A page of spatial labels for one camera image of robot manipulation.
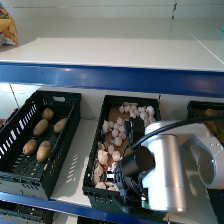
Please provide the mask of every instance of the blue shelf edge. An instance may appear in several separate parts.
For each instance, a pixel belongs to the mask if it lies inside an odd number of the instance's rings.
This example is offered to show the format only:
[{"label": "blue shelf edge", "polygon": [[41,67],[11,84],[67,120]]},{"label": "blue shelf edge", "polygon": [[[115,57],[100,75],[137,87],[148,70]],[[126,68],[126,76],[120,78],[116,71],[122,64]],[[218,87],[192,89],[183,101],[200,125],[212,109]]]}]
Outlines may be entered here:
[{"label": "blue shelf edge", "polygon": [[224,72],[0,63],[0,82],[223,98]]},{"label": "blue shelf edge", "polygon": [[140,219],[132,216],[119,215],[115,213],[103,212],[94,210],[90,207],[84,207],[54,200],[42,200],[38,198],[27,197],[23,195],[14,195],[5,192],[0,192],[0,200],[27,205],[31,207],[38,207],[55,212],[66,213],[86,218],[97,219],[101,221],[114,222],[114,223],[135,223],[135,224],[163,224],[164,222],[157,222],[152,220]]}]

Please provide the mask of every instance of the shelf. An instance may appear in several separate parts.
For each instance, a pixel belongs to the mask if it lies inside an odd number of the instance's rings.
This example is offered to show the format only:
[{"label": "shelf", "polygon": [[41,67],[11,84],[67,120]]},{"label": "shelf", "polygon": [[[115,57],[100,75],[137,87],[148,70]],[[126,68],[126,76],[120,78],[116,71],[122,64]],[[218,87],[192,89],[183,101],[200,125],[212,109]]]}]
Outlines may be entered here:
[{"label": "shelf", "polygon": [[[82,183],[89,153],[95,135],[96,120],[81,119],[64,161],[59,179],[50,201],[0,192],[0,200],[24,204],[70,215],[101,219],[102,221],[137,224],[156,224],[131,216],[124,216],[93,210],[88,197],[83,195]],[[188,211],[183,214],[167,213],[164,220],[180,223],[215,223],[216,218],[209,202],[208,194],[198,176],[195,162],[189,151],[180,148],[185,182]]]},{"label": "shelf", "polygon": [[0,49],[0,82],[223,98],[223,40],[208,51],[190,21],[16,20],[19,45]]},{"label": "shelf", "polygon": [[1,62],[224,71],[224,64],[172,19],[15,22],[19,44],[4,46]]}]

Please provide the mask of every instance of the crate handle slot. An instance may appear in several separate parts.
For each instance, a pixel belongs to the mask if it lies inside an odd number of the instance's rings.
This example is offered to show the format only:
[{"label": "crate handle slot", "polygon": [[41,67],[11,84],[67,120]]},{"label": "crate handle slot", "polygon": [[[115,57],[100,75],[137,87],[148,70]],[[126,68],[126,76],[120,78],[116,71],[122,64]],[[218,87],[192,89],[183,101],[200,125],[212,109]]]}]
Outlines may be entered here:
[{"label": "crate handle slot", "polygon": [[16,135],[15,135],[14,131],[12,130],[10,133],[11,133],[11,135],[12,135],[12,138],[13,138],[14,140],[16,140]]},{"label": "crate handle slot", "polygon": [[0,151],[1,151],[2,155],[4,155],[4,154],[5,154],[5,152],[2,150],[2,148],[1,148],[1,147],[0,147]]},{"label": "crate handle slot", "polygon": [[65,98],[64,97],[56,97],[56,96],[53,96],[53,100],[54,101],[58,101],[58,102],[65,102]]},{"label": "crate handle slot", "polygon": [[19,124],[20,124],[21,129],[23,130],[24,129],[24,126],[23,126],[23,123],[22,123],[21,120],[19,120]]}]

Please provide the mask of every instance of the black cable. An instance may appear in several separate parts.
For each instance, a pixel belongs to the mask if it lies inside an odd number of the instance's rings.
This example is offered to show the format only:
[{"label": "black cable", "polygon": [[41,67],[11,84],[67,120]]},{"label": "black cable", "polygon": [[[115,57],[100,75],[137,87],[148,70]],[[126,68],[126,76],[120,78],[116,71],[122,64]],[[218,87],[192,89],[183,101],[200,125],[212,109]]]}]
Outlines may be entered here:
[{"label": "black cable", "polygon": [[183,121],[178,121],[173,124],[166,125],[162,128],[159,128],[159,129],[152,131],[149,134],[143,136],[137,142],[135,142],[131,146],[131,148],[134,149],[135,147],[140,145],[142,142],[144,142],[146,139],[151,138],[154,135],[158,135],[164,131],[168,131],[173,128],[177,128],[177,127],[189,125],[189,124],[194,124],[194,123],[202,123],[202,122],[206,122],[206,121],[217,121],[217,120],[224,120],[224,116],[223,115],[222,116],[208,116],[208,117],[199,117],[199,118],[196,117],[196,118],[191,118],[191,119],[187,119],[187,120],[183,120]]}]

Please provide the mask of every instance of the white tile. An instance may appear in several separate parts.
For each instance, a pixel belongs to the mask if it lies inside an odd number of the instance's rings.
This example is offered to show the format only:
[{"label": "white tile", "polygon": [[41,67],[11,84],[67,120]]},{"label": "white tile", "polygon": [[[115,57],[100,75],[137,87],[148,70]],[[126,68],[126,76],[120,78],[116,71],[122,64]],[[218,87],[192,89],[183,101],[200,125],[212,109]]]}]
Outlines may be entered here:
[{"label": "white tile", "polygon": [[97,123],[94,120],[80,120],[51,196],[52,199],[91,206],[89,198],[83,195],[82,186]]},{"label": "white tile", "polygon": [[1,0],[4,7],[58,7],[58,6],[70,6],[70,7],[102,7],[102,6],[139,6],[139,5],[174,5],[175,0]]},{"label": "white tile", "polygon": [[11,84],[14,93],[34,93],[40,88],[35,85]]},{"label": "white tile", "polygon": [[177,0],[177,5],[217,5],[221,4],[223,5],[223,0]]},{"label": "white tile", "polygon": [[0,92],[0,119],[7,119],[18,108],[12,93]]},{"label": "white tile", "polygon": [[76,224],[78,217],[55,212],[52,224]]},{"label": "white tile", "polygon": [[214,5],[178,5],[175,18],[224,18],[224,4]]},{"label": "white tile", "polygon": [[10,85],[8,83],[0,83],[0,92],[11,93]]},{"label": "white tile", "polygon": [[197,41],[224,64],[224,5],[218,19],[176,19]]},{"label": "white tile", "polygon": [[173,5],[7,8],[7,10],[14,19],[171,18]]}]

